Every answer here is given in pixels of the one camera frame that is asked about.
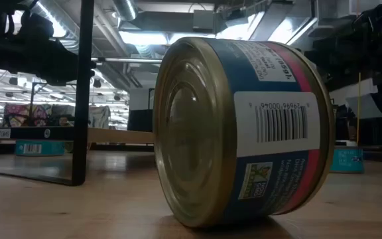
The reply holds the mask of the grey draped cloth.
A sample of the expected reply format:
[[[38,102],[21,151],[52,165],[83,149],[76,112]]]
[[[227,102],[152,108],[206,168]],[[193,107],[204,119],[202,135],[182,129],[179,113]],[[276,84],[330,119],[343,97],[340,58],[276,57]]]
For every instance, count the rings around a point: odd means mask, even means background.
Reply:
[[[88,123],[92,128],[109,128],[111,112],[108,106],[90,106]]]

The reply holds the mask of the grey ceiling box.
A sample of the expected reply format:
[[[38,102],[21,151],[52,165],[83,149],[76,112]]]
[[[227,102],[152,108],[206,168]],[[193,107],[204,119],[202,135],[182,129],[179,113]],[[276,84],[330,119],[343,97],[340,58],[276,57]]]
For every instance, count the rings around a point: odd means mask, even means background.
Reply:
[[[207,10],[194,10],[192,29],[198,33],[212,33],[214,29],[214,14]]]

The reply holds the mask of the grey angled panel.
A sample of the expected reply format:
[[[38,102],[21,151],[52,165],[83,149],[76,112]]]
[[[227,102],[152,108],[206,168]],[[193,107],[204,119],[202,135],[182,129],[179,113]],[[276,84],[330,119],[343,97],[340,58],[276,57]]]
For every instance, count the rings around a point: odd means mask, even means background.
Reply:
[[[382,118],[382,112],[375,103],[372,94],[346,98],[346,102],[354,114],[361,120]]]

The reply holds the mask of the ceiling light panel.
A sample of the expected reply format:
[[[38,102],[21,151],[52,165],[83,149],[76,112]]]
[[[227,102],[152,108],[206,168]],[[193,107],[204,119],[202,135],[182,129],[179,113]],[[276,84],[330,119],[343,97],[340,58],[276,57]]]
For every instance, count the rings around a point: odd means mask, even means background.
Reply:
[[[124,43],[133,45],[170,45],[184,37],[214,38],[213,34],[205,33],[163,33],[163,32],[127,32],[119,31]]]

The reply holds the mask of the large ribbed silver duct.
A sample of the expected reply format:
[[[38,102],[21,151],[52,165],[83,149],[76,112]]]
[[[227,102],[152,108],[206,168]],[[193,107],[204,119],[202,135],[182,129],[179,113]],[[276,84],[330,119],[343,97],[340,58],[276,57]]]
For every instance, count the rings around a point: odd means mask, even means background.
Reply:
[[[38,0],[32,11],[52,23],[54,38],[64,42],[78,39],[75,24],[55,0]]]

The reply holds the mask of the teal tuna can silver lid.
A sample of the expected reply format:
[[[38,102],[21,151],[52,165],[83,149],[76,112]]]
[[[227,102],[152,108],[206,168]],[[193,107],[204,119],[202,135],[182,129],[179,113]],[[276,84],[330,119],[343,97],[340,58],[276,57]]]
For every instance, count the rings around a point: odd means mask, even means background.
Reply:
[[[61,141],[28,141],[17,140],[15,155],[18,156],[61,156],[64,154],[64,143]]]
[[[363,149],[335,146],[331,173],[364,173]]]

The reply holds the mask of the colourful patterned cloth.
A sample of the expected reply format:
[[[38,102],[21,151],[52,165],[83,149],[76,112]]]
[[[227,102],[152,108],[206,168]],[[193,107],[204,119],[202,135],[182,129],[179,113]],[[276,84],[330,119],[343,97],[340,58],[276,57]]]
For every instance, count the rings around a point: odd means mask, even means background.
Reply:
[[[45,126],[52,114],[50,104],[6,104],[3,113],[3,127]]]

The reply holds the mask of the round silver duct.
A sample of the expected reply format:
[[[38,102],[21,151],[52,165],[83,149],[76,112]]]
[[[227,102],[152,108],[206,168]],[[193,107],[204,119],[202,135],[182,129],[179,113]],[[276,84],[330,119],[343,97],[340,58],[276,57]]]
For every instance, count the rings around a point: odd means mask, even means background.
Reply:
[[[134,0],[113,0],[114,8],[122,21],[132,21],[138,15]]]

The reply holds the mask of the long ceiling light strip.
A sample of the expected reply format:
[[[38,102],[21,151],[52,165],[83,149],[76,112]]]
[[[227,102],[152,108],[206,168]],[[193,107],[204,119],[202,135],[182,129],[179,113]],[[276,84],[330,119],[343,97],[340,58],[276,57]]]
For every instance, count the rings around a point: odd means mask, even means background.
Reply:
[[[162,59],[91,57],[91,61],[94,61],[94,62],[122,62],[122,63],[137,63],[137,64],[160,64],[162,62]]]

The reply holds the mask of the thin black stand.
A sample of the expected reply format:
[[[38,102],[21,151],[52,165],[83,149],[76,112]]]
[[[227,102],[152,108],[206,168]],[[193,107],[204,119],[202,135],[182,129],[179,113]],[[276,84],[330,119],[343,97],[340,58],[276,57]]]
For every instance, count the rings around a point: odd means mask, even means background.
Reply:
[[[30,98],[30,103],[29,103],[29,118],[28,118],[28,126],[35,126],[34,124],[34,117],[33,117],[33,106],[34,106],[34,95],[38,92],[40,92],[40,90],[35,90],[35,87],[37,85],[43,85],[43,86],[46,86],[46,83],[42,83],[42,82],[33,82],[32,83],[32,88],[31,88],[31,98]]]

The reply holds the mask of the wooden shelf black metal legs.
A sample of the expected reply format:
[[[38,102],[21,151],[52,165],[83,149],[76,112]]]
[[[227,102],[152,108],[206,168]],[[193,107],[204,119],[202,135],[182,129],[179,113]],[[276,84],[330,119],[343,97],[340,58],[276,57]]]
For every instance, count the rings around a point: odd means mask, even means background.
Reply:
[[[14,167],[2,170],[4,155],[0,154],[0,175],[44,181],[68,186],[80,186],[86,180],[87,145],[89,140],[116,143],[148,143],[152,135],[144,131],[113,131],[88,127],[90,79],[95,64],[92,57],[92,25],[94,17],[94,0],[81,0],[80,35],[78,49],[78,73],[76,82],[76,105],[74,126],[27,126],[0,127],[0,141],[61,141],[73,144],[70,161],[70,178],[57,176],[57,167],[40,165],[35,156],[27,157],[25,167],[15,164]]]

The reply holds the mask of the white black partition panel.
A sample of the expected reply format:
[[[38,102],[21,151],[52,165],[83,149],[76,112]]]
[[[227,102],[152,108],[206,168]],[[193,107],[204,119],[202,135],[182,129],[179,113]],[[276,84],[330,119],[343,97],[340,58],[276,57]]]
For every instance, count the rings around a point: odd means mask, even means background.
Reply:
[[[128,131],[153,131],[154,90],[154,88],[130,90]]]

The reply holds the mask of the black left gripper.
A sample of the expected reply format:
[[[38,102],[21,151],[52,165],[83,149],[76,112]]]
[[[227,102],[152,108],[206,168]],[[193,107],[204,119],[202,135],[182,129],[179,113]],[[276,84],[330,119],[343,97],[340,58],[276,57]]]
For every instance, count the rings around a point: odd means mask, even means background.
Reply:
[[[0,39],[0,69],[34,74],[62,86],[76,79],[76,55],[58,41]]]

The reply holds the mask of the blue pink can gold lid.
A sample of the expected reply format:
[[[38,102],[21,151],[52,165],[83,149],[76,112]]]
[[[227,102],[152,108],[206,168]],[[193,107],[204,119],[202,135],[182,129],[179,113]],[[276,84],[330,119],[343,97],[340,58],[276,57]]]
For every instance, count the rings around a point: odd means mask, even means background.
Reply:
[[[292,212],[330,171],[329,93],[286,44],[181,38],[162,60],[153,109],[160,184],[187,227]]]

